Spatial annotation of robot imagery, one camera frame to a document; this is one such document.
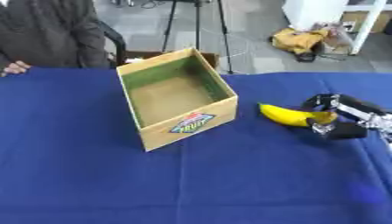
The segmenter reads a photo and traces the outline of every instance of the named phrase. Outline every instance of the box label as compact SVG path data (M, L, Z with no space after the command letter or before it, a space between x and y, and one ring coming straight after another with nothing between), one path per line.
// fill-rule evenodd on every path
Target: box label
M180 122L176 127L174 127L170 133L195 133L214 118L215 115L193 113L186 117L185 120Z

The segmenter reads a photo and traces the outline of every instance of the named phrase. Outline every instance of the floor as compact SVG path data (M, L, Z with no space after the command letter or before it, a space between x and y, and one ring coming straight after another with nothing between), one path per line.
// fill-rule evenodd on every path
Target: floor
M159 51L164 40L172 4L154 6L149 0L135 0L135 7L116 7L110 0L94 0L99 17L118 30L130 50ZM238 74L274 72L379 72L392 73L392 36L372 34L359 56L344 61L318 58L313 63L298 63L287 52L273 48L267 38L287 27L282 13L284 0L223 0L229 45L234 70ZM203 4L201 19L201 49L218 53L219 71L228 72L226 51L221 35L221 21L216 0ZM180 3L175 15L169 50L194 46L195 9L192 3ZM107 48L114 47L108 43Z

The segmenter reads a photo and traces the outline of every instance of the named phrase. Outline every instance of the yellow banana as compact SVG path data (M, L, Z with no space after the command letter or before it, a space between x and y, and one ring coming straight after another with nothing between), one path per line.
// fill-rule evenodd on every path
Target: yellow banana
M312 118L321 124L331 123L338 118L334 112L304 112L261 103L259 106L262 114L272 121L290 126L307 127L307 118Z

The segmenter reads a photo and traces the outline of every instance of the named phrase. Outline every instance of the wooden crate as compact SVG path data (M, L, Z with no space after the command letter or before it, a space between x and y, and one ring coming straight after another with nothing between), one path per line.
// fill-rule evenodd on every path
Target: wooden crate
M147 151L235 119L238 96L196 49L117 72Z

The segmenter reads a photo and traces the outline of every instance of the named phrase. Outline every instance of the gray sweater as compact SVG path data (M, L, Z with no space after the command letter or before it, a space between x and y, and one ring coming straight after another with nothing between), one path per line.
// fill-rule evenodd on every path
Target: gray sweater
M10 0L0 4L0 69L106 67L104 37L91 0Z

